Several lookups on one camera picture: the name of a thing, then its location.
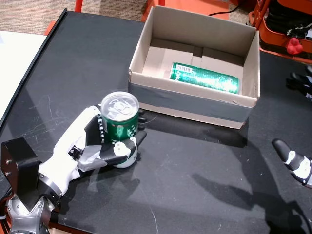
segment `robotic hand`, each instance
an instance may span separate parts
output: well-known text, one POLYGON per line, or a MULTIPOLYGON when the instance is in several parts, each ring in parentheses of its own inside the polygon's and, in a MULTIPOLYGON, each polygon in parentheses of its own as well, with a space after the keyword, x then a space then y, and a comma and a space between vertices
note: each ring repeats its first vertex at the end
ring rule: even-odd
POLYGON ((298 90, 306 98, 312 101, 312 66, 306 66, 307 75, 301 75, 295 72, 291 73, 291 78, 286 79, 286 86, 293 90, 298 90))
POLYGON ((105 139, 99 107, 88 107, 59 139, 51 158, 41 164, 25 139, 3 142, 1 169, 11 184, 11 191, 0 201, 4 233, 48 233, 51 211, 66 193, 69 182, 80 177, 78 169, 85 172, 107 165, 131 166, 146 137, 142 114, 140 111, 139 131, 133 137, 111 143, 105 139), (5 221, 5 204, 11 229, 5 221))
POLYGON ((291 150, 289 146, 280 139, 274 139, 272 145, 286 167, 290 170, 292 176, 302 183, 303 186, 312 189, 312 161, 304 155, 291 150))

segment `green soda can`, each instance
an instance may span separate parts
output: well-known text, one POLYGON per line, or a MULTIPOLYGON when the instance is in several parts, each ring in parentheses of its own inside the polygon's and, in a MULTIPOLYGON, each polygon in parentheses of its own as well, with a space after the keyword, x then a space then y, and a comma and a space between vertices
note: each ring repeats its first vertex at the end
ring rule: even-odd
POLYGON ((127 92, 113 92, 103 99, 103 128, 111 141, 122 141, 136 134, 138 109, 137 98, 127 92))
POLYGON ((182 63, 173 63, 170 79, 218 89, 234 94, 239 93, 238 78, 182 63))

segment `black cord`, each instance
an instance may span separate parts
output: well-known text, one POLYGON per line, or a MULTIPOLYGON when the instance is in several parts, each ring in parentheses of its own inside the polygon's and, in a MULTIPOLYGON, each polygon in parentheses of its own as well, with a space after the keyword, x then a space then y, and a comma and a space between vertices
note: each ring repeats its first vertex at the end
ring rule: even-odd
POLYGON ((8 232, 10 232, 10 227, 9 227, 8 222, 7 222, 6 220, 3 220, 3 222, 4 222, 4 226, 5 226, 6 230, 7 230, 8 232))
MULTIPOLYGON (((5 203, 7 200, 11 199, 13 197, 12 188, 10 187, 4 197, 0 200, 0 215, 5 216, 5 203)), ((10 232, 9 224, 7 223, 6 219, 1 220, 1 227, 3 229, 4 234, 8 234, 10 232)))
POLYGON ((2 220, 1 220, 1 227, 2 227, 3 233, 4 234, 8 234, 8 231, 7 231, 7 229, 6 229, 5 225, 4 225, 4 222, 2 220))
POLYGON ((227 14, 227 13, 232 13, 234 11, 236 11, 240 6, 242 6, 247 0, 242 1, 239 5, 237 5, 236 8, 234 8, 232 11, 221 11, 221 12, 215 12, 215 13, 211 13, 208 16, 214 16, 214 15, 219 15, 219 14, 227 14))

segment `can lid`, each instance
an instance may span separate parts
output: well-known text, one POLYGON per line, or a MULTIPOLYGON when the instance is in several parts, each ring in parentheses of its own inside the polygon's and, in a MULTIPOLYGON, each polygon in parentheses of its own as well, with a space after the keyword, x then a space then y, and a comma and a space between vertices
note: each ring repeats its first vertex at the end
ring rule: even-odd
POLYGON ((105 118, 114 121, 126 121, 138 112, 138 100, 127 92, 113 92, 101 103, 101 113, 105 118))

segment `open cardboard box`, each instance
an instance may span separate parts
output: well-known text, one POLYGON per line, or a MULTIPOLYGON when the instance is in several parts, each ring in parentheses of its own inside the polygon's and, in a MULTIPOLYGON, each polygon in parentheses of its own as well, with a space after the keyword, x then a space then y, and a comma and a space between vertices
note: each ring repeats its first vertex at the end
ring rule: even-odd
POLYGON ((129 92, 143 109, 239 129, 260 97, 259 34, 235 22, 156 6, 130 64, 129 92), (173 62, 235 76, 240 93, 172 80, 173 62))

